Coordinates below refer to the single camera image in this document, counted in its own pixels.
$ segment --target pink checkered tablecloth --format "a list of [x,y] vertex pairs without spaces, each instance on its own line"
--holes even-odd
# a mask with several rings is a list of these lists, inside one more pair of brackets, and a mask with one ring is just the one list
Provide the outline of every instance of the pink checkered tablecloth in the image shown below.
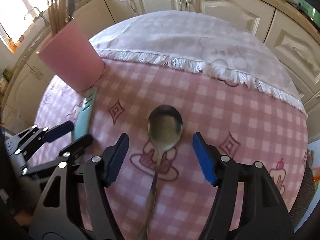
[[[94,143],[82,161],[101,155],[121,133],[129,135],[129,151],[117,182],[106,189],[125,239],[134,240],[141,227],[155,166],[147,119],[162,104],[172,105],[181,113],[184,130],[178,145],[164,155],[149,240],[197,239],[203,229],[217,189],[205,180],[193,151],[192,135],[197,131],[221,154],[239,163],[263,162],[291,209],[306,162],[308,136],[302,112],[257,90],[203,73],[108,59],[105,62],[90,123]],[[67,120],[75,122],[82,100],[83,94],[75,93],[55,76],[35,123],[51,128]],[[68,135],[42,146],[31,162],[36,165],[53,160],[70,142]],[[239,224],[242,197],[243,184],[239,183],[230,230]],[[84,199],[81,194],[84,224],[92,229]]]

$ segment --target spoon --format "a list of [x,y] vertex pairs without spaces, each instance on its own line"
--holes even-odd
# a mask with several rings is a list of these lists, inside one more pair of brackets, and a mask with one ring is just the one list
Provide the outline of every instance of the spoon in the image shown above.
[[163,154],[174,147],[182,134],[182,118],[172,106],[159,106],[148,118],[148,134],[151,143],[158,150],[155,175],[146,202],[145,216],[137,240],[148,239],[148,225],[153,215],[156,200],[156,185]]

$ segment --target pink cup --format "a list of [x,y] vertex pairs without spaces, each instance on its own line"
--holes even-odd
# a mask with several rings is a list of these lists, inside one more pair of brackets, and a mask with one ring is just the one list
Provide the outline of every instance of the pink cup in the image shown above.
[[104,70],[103,60],[75,21],[69,22],[56,36],[50,37],[38,55],[76,92],[92,87]]

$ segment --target diamond pattern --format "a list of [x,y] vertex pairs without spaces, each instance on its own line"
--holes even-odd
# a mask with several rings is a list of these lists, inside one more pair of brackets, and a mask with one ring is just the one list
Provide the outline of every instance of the diamond pattern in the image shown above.
[[225,154],[233,158],[236,155],[241,143],[233,138],[231,133],[228,133],[226,139],[219,145],[219,148],[224,151]]
[[113,125],[116,124],[118,117],[125,111],[125,109],[120,104],[120,99],[116,102],[116,104],[109,109],[109,113],[112,116]]

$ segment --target window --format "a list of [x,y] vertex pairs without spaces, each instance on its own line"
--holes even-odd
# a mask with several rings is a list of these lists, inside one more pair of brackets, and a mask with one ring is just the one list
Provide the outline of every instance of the window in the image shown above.
[[0,0],[0,38],[12,53],[35,26],[35,7],[45,11],[47,0]]

